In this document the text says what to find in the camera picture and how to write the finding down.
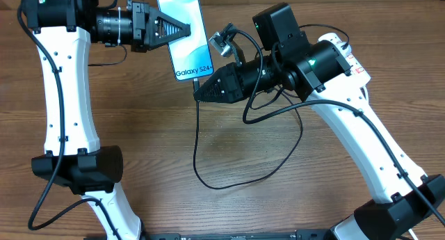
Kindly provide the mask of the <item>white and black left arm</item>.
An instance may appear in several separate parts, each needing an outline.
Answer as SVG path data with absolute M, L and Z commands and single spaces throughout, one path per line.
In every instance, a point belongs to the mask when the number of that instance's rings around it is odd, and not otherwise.
M 146 52 L 190 35 L 191 28 L 144 3 L 125 10 L 99 0 L 21 0 L 17 18 L 42 64 L 47 133 L 31 161 L 48 185 L 67 187 L 91 206 L 106 239 L 146 239 L 122 189 L 122 150 L 103 146 L 92 117 L 89 52 L 93 43 Z

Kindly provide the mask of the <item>blue Galaxy smartphone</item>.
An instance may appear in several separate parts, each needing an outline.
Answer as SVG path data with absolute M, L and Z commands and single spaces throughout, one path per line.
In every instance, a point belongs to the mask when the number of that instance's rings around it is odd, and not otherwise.
M 181 22 L 182 37 L 168 43 L 174 77 L 186 81 L 213 73 L 200 0 L 157 0 L 159 10 Z

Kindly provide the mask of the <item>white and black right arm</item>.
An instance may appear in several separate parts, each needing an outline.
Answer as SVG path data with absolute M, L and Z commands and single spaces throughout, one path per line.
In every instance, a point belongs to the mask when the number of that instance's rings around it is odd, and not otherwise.
M 194 85 L 197 103 L 233 104 L 251 109 L 257 93 L 278 88 L 296 93 L 291 110 L 310 106 L 335 133 L 359 168 L 371 199 L 331 228 L 297 230 L 296 239 L 402 239 L 444 200 L 444 177 L 427 175 L 398 146 L 364 96 L 369 75 L 350 45 L 332 30 L 310 43 L 289 4 L 279 3 L 253 17 L 258 56 L 246 61 L 228 24 L 210 43 L 233 63 Z

